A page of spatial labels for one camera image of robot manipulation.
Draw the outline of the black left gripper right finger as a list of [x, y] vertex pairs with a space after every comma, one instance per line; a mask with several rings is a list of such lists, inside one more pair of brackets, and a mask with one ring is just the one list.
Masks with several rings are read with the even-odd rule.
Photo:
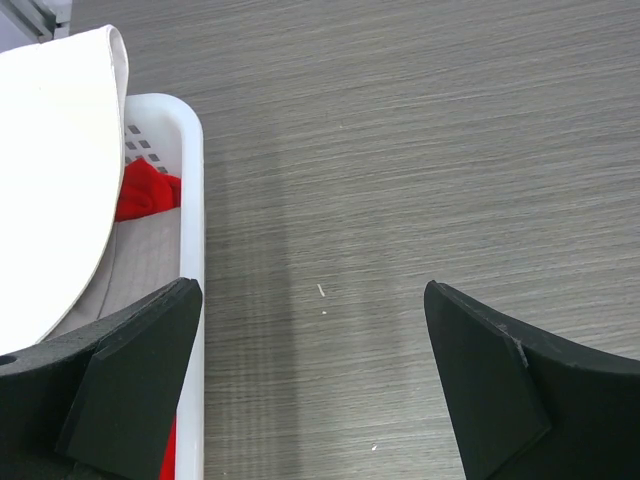
[[429, 338], [465, 476], [495, 479], [551, 428], [512, 338], [431, 281]]

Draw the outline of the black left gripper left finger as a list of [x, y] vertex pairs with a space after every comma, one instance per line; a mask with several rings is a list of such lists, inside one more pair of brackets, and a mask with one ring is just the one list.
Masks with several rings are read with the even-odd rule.
[[178, 278], [98, 321], [57, 453], [125, 479], [160, 476], [200, 322], [202, 291]]

